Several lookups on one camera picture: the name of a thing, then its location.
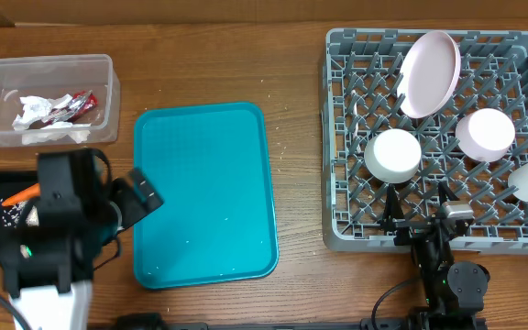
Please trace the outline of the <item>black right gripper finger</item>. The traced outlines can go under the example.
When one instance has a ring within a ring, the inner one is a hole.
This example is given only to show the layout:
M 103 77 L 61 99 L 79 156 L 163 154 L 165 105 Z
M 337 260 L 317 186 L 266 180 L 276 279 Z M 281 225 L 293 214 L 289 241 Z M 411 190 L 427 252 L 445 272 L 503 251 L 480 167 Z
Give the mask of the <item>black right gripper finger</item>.
M 388 185 L 385 209 L 382 216 L 383 229 L 396 229 L 398 222 L 404 221 L 404 213 L 402 212 L 400 199 L 397 196 L 395 187 L 392 184 Z
M 444 181 L 440 181 L 437 184 L 437 190 L 439 197 L 438 213 L 440 215 L 451 215 L 457 205 L 458 198 Z

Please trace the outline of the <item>white bowl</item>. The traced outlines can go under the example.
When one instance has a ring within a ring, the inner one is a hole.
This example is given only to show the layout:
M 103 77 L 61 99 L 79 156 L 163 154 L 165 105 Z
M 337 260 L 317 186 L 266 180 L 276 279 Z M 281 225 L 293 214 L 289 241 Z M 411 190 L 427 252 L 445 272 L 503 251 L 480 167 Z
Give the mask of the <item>white bowl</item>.
M 418 171 L 421 156 L 419 141 L 411 133 L 398 128 L 376 135 L 364 150 L 368 171 L 386 183 L 410 180 Z

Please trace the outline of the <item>pink bowl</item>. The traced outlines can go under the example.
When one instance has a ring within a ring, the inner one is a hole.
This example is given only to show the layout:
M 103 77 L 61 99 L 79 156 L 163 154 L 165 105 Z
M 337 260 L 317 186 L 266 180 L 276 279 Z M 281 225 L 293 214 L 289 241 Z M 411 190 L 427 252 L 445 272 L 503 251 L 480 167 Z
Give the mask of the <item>pink bowl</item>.
M 502 111 L 479 109 L 456 126 L 460 150 L 475 161 L 500 160 L 515 139 L 515 126 Z

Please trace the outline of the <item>orange carrot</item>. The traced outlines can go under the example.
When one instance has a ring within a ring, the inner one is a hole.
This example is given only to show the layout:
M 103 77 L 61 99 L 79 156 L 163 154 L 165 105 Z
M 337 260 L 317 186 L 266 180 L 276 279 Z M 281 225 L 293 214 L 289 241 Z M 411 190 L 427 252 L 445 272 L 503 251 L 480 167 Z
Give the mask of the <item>orange carrot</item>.
M 29 186 L 25 190 L 18 192 L 9 198 L 5 199 L 2 202 L 3 207 L 8 207 L 14 204 L 19 204 L 25 201 L 28 201 L 32 198 L 38 197 L 40 195 L 40 187 L 39 184 L 36 183 L 32 186 Z

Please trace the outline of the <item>red snack wrapper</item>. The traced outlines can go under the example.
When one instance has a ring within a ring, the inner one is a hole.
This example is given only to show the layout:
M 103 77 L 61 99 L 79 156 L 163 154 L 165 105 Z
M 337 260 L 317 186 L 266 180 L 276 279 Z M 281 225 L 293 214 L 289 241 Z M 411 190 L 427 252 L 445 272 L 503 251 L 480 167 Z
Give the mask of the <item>red snack wrapper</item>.
M 81 91 L 73 95 L 67 94 L 61 100 L 53 100 L 52 107 L 47 115 L 37 119 L 30 128 L 42 128 L 61 121 L 75 122 L 80 117 L 93 110 L 98 105 L 98 100 L 93 91 Z

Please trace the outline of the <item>large white plate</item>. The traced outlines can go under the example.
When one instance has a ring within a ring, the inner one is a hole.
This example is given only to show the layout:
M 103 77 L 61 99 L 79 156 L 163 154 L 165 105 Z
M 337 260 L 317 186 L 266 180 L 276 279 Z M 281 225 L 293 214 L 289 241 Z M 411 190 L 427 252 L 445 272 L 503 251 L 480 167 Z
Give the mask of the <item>large white plate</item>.
M 425 33 L 404 57 L 397 95 L 402 112 L 423 118 L 439 111 L 451 98 L 459 79 L 461 56 L 456 42 L 442 30 Z

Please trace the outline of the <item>white tissue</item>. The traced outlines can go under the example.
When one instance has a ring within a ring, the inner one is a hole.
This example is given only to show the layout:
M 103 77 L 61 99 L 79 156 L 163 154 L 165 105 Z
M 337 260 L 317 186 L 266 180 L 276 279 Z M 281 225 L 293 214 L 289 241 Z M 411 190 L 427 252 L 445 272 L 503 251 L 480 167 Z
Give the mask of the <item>white tissue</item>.
M 24 134 L 22 136 L 23 145 L 57 141 L 62 138 L 70 138 L 74 143 L 77 144 L 83 143 L 87 140 L 88 136 L 90 135 L 90 131 L 82 130 L 82 127 L 89 127 L 91 124 L 77 124 L 76 121 L 78 119 L 73 123 L 61 121 L 55 124 L 44 126 L 42 128 L 30 128 L 30 125 L 35 123 L 37 119 L 43 118 L 50 112 L 50 109 L 52 108 L 51 102 L 53 100 L 61 100 L 64 96 L 58 99 L 45 99 L 32 95 L 20 98 L 20 103 L 23 105 L 24 113 L 23 115 L 17 115 L 14 119 L 12 127 L 15 131 L 25 131 L 29 129 L 67 129 L 67 132 Z

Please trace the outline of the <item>wooden chopstick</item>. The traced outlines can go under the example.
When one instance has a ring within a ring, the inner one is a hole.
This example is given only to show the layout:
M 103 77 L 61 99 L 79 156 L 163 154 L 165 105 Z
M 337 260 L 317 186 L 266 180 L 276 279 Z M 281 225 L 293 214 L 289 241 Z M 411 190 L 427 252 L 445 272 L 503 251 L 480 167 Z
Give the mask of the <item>wooden chopstick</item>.
M 338 137 L 336 136 L 337 130 L 336 130 L 336 119 L 333 116 L 331 119 L 331 138 L 333 139 L 332 146 L 333 146 L 333 160 L 338 159 L 338 151 L 337 151 L 337 142 Z

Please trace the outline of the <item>white plastic fork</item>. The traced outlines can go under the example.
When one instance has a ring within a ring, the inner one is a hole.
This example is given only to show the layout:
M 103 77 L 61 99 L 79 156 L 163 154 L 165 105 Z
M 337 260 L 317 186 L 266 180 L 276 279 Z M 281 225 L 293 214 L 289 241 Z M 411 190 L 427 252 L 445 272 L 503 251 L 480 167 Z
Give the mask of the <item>white plastic fork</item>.
M 350 124 L 350 133 L 352 134 L 352 145 L 355 147 L 356 153 L 361 152 L 360 142 L 358 141 L 358 130 L 359 130 L 359 121 L 360 116 L 358 114 L 358 100 L 360 96 L 355 90 L 351 91 L 351 103 L 350 103 L 350 114 L 351 114 L 351 124 Z

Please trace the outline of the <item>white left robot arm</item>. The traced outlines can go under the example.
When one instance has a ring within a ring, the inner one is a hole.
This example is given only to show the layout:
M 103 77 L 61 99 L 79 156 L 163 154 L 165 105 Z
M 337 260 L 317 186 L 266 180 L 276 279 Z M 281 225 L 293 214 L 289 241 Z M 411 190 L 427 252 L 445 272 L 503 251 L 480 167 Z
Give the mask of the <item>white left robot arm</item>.
M 6 296 L 18 329 L 84 329 L 95 259 L 163 200 L 138 169 L 113 178 L 97 148 L 38 155 L 39 193 L 0 245 Z

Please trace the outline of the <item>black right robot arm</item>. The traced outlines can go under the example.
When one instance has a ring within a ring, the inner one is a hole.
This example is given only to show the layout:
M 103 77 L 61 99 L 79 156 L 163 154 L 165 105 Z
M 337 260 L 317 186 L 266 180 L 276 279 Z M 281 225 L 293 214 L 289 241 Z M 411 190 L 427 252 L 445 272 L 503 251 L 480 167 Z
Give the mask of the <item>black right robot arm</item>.
M 466 234 L 474 221 L 473 209 L 443 182 L 437 186 L 439 208 L 422 222 L 411 221 L 402 213 L 393 185 L 387 189 L 385 212 L 380 229 L 394 234 L 396 246 L 411 248 L 412 261 L 419 276 L 403 281 L 380 296 L 372 309 L 371 326 L 381 329 L 376 313 L 381 303 L 394 292 L 417 281 L 423 284 L 425 307 L 414 307 L 402 318 L 386 323 L 389 329 L 485 329 L 486 321 L 476 314 L 484 308 L 490 273 L 470 261 L 456 262 L 450 242 Z

